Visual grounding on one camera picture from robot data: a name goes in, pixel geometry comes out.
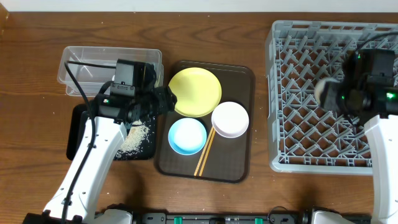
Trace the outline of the small light green bowl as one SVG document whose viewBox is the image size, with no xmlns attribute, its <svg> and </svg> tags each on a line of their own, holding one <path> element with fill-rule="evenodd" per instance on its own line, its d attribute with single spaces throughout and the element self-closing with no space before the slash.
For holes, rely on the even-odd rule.
<svg viewBox="0 0 398 224">
<path fill-rule="evenodd" d="M 324 110 L 339 111 L 337 103 L 340 82 L 334 78 L 324 78 L 317 82 L 314 97 L 318 105 Z"/>
</svg>

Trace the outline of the rice grains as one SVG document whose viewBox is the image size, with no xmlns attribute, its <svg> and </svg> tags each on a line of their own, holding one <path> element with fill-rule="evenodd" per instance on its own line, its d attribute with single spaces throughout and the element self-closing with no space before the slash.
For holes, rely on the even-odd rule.
<svg viewBox="0 0 398 224">
<path fill-rule="evenodd" d="M 115 161 L 147 160 L 155 154 L 156 124 L 154 117 L 135 121 L 125 142 L 117 151 Z"/>
</svg>

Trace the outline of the light blue bowl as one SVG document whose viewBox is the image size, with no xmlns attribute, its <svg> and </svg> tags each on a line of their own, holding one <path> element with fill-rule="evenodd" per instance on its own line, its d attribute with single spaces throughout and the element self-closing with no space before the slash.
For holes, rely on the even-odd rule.
<svg viewBox="0 0 398 224">
<path fill-rule="evenodd" d="M 170 147 L 176 153 L 191 156 L 204 148 L 207 131 L 199 120 L 182 118 L 171 125 L 167 137 Z"/>
</svg>

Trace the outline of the white pink bowl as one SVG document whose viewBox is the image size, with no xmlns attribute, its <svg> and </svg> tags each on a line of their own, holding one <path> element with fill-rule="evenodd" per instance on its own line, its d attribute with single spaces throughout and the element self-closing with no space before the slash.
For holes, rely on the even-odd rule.
<svg viewBox="0 0 398 224">
<path fill-rule="evenodd" d="M 239 103 L 227 101 L 212 112 L 211 123 L 215 131 L 224 138 L 237 138 L 249 127 L 249 115 Z"/>
</svg>

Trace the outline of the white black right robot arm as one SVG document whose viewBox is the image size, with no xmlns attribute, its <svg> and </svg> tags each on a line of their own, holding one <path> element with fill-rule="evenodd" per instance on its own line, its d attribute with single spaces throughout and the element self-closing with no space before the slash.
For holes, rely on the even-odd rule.
<svg viewBox="0 0 398 224">
<path fill-rule="evenodd" d="M 317 82 L 315 99 L 325 110 L 356 117 L 371 152 L 372 223 L 397 223 L 397 87 L 392 50 L 356 50 L 343 64 L 344 79 Z"/>
</svg>

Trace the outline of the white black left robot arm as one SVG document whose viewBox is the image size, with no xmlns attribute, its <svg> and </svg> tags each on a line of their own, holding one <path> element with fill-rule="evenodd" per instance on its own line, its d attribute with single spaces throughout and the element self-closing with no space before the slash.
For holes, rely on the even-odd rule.
<svg viewBox="0 0 398 224">
<path fill-rule="evenodd" d="M 96 207 L 113 159 L 132 123 L 175 109 L 177 97 L 167 86 L 141 93 L 99 92 L 88 106 L 89 118 L 71 166 L 41 214 L 28 213 L 24 223 L 132 223 L 129 211 Z"/>
</svg>

